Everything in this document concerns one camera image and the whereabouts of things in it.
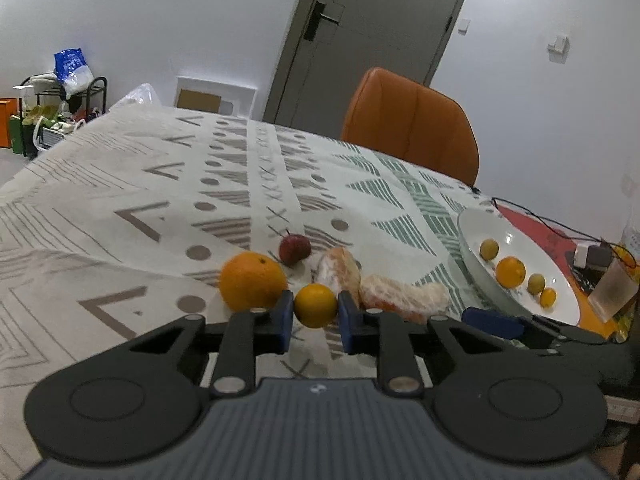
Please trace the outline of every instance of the blue plastic bag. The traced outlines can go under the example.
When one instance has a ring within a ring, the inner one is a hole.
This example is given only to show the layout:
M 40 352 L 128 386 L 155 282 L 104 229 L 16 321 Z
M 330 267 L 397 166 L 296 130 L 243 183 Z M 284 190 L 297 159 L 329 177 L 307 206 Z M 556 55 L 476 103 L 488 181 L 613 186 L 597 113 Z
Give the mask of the blue plastic bag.
M 56 77 L 64 86 L 66 97 L 89 88 L 94 75 L 84 60 L 82 50 L 68 48 L 54 55 L 56 59 Z

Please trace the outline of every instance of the glass cup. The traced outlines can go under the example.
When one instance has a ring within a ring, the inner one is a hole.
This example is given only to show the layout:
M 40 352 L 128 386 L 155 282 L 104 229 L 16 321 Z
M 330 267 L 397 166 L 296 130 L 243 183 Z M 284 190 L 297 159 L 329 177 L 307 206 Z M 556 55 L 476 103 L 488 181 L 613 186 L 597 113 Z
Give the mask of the glass cup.
M 631 277 L 628 267 L 613 258 L 607 272 L 589 295 L 589 304 L 603 323 L 624 307 L 638 292 L 638 283 Z
M 640 215 L 632 208 L 622 232 L 620 247 L 613 247 L 607 272 L 589 296 L 589 303 L 602 322 L 607 322 L 637 293 L 640 282 Z

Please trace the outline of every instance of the table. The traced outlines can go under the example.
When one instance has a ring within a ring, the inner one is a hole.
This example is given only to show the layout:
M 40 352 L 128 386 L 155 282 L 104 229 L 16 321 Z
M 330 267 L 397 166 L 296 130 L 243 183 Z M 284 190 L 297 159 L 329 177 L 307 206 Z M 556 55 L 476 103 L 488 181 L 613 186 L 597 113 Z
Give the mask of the table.
M 457 180 L 280 126 L 144 105 L 92 121 L 0 189 L 0 477 L 38 459 L 22 421 L 37 381 L 185 314 L 228 319 L 221 266 L 275 256 L 287 230 L 313 248 L 286 269 L 293 291 L 342 245 L 363 274 L 443 283 L 460 318 L 484 301 L 458 244 L 471 207 L 500 214 Z M 297 323 L 287 355 L 257 361 L 258 378 L 375 373 L 335 327 Z

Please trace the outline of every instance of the orange box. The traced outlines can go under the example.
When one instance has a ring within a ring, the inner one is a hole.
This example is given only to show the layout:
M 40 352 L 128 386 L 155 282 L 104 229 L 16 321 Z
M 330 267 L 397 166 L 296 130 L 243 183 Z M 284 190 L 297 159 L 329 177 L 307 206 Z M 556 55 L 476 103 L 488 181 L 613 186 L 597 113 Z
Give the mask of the orange box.
M 11 147 L 9 119 L 18 111 L 18 99 L 0 99 L 0 147 Z

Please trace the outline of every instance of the door handle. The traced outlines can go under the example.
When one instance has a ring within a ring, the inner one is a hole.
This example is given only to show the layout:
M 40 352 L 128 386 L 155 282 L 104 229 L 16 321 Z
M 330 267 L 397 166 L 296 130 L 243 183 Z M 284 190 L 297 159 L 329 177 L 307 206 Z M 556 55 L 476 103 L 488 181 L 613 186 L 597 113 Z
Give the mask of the door handle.
M 340 20 L 336 20 L 331 16 L 327 16 L 323 14 L 324 8 L 326 5 L 322 2 L 318 2 L 316 0 L 316 4 L 314 5 L 314 10 L 311 12 L 311 17 L 309 18 L 309 23 L 306 26 L 305 35 L 303 38 L 307 41 L 313 41 L 316 38 L 316 32 L 318 31 L 318 25 L 320 25 L 320 20 L 327 20 L 328 22 L 335 23 L 336 25 L 340 25 Z

